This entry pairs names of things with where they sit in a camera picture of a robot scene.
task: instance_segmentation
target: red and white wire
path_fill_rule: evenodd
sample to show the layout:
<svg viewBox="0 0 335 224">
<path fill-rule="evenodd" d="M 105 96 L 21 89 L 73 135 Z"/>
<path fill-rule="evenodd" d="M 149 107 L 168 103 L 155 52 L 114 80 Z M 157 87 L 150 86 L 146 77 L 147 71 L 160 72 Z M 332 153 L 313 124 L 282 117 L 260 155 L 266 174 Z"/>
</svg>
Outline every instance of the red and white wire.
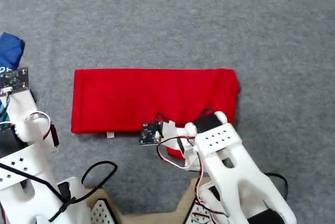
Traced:
<svg viewBox="0 0 335 224">
<path fill-rule="evenodd" d="M 194 187 L 195 199 L 197 200 L 197 204 L 201 205 L 203 208 L 205 208 L 206 210 L 208 210 L 210 212 L 211 216 L 212 216 L 212 214 L 217 214 L 217 215 L 224 215 L 224 216 L 226 216 L 228 218 L 228 215 L 225 212 L 215 211 L 215 210 L 212 210 L 212 209 L 206 207 L 205 204 L 204 204 L 204 202 L 200 199 L 200 197 L 199 197 L 199 187 L 200 187 L 201 180 L 202 180 L 202 178 L 204 176 L 204 167 L 203 167 L 203 164 L 201 162 L 199 153 L 198 153 L 198 158 L 199 158 L 199 163 L 200 163 L 200 171 L 199 171 L 198 180 L 195 183 L 195 187 Z"/>
<path fill-rule="evenodd" d="M 49 135 L 50 133 L 50 130 L 51 130 L 51 119 L 49 117 L 48 114 L 42 112 L 42 111 L 34 111 L 33 113 L 31 113 L 27 118 L 30 118 L 31 116 L 33 115 L 42 115 L 44 116 L 47 120 L 48 120 L 48 131 L 43 135 L 43 140 L 47 138 L 47 136 Z"/>
<path fill-rule="evenodd" d="M 189 165 L 187 165 L 187 166 L 180 166 L 180 165 L 178 165 L 178 164 L 172 162 L 171 160 L 165 158 L 165 157 L 161 154 L 161 151 L 159 150 L 159 147 L 161 146 L 161 144 L 163 144 L 163 143 L 165 143 L 165 142 L 168 142 L 168 141 L 170 141 L 170 140 L 172 140 L 172 139 L 178 139 L 178 138 L 180 138 L 180 139 L 194 139 L 194 137 L 190 137 L 190 136 L 176 136 L 176 137 L 173 137 L 173 138 L 166 139 L 166 140 L 160 142 L 160 143 L 157 145 L 157 148 L 156 148 L 156 150 L 157 150 L 157 154 L 158 154 L 158 156 L 159 156 L 162 160 L 164 160 L 166 163 L 168 163 L 168 164 L 170 164 L 170 165 L 176 166 L 176 167 L 178 167 L 179 169 L 184 169 L 184 170 L 185 170 L 185 169 L 189 169 L 189 168 L 193 165 L 193 163 L 198 159 L 198 157 L 196 157 L 196 158 L 195 158 Z"/>
</svg>

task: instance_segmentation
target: white label tag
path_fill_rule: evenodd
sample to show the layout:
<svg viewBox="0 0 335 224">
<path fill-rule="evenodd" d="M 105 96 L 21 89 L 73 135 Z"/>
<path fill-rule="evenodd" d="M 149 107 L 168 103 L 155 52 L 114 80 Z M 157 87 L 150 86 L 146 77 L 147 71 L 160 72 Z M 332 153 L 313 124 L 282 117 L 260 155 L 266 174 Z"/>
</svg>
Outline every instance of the white label tag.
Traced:
<svg viewBox="0 0 335 224">
<path fill-rule="evenodd" d="M 113 139 L 115 138 L 115 134 L 113 131 L 108 131 L 107 132 L 107 139 Z"/>
</svg>

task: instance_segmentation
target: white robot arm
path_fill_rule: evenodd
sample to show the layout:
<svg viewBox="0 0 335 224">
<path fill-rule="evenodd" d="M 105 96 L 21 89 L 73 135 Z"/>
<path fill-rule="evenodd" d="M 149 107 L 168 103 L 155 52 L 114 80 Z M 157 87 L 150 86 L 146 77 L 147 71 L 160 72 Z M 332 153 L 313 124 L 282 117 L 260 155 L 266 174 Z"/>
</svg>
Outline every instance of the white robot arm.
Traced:
<svg viewBox="0 0 335 224">
<path fill-rule="evenodd" d="M 197 203 L 208 210 L 213 223 L 297 223 L 292 210 L 272 181 L 259 170 L 224 113 L 217 111 L 197 123 L 186 124 L 183 129 L 175 128 L 171 121 L 163 123 L 162 132 L 164 139 L 157 146 L 160 156 L 161 144 L 182 149 L 185 166 L 180 168 L 200 171 L 200 177 L 204 171 L 209 174 L 212 181 L 201 187 L 197 183 L 195 189 Z M 178 143 L 176 136 L 192 136 L 193 140 L 180 137 Z"/>
<path fill-rule="evenodd" d="M 3 131 L 11 127 L 15 130 L 12 136 L 18 138 L 8 141 L 9 131 L 1 139 L 0 148 L 5 142 L 22 144 L 0 159 L 0 201 L 5 224 L 115 224 L 106 201 L 99 201 L 93 211 L 88 208 L 86 199 L 93 191 L 87 192 L 80 180 L 70 177 L 57 183 L 54 179 L 46 155 L 56 152 L 58 144 L 50 132 L 49 116 L 37 111 L 27 75 L 27 68 L 0 75 L 0 99 L 10 118 L 9 122 L 0 122 L 0 133 L 4 136 Z M 114 166 L 106 179 L 116 172 L 117 166 L 110 161 L 98 162 L 87 172 L 100 163 Z M 33 196 L 23 190 L 21 182 L 26 179 L 31 181 Z"/>
</svg>

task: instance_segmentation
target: folded red towel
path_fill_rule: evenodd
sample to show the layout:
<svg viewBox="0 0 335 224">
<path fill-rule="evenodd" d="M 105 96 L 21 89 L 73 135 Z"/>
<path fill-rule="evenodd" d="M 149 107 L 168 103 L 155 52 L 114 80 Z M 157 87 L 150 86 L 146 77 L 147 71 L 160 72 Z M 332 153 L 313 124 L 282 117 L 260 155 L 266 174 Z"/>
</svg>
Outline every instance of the folded red towel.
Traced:
<svg viewBox="0 0 335 224">
<path fill-rule="evenodd" d="M 184 124 L 204 108 L 234 118 L 234 70 L 94 69 L 74 73 L 71 131 L 140 131 L 156 112 Z"/>
</svg>

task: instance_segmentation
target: blue cloth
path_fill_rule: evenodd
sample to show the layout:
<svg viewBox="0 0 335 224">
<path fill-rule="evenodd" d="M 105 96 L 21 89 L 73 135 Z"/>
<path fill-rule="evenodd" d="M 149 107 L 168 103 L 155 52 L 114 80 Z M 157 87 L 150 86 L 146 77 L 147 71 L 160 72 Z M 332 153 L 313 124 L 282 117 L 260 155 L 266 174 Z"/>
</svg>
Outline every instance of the blue cloth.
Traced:
<svg viewBox="0 0 335 224">
<path fill-rule="evenodd" d="M 25 49 L 25 42 L 16 36 L 4 32 L 0 37 L 0 73 L 16 70 Z M 8 115 L 5 113 L 0 122 L 7 121 Z"/>
</svg>

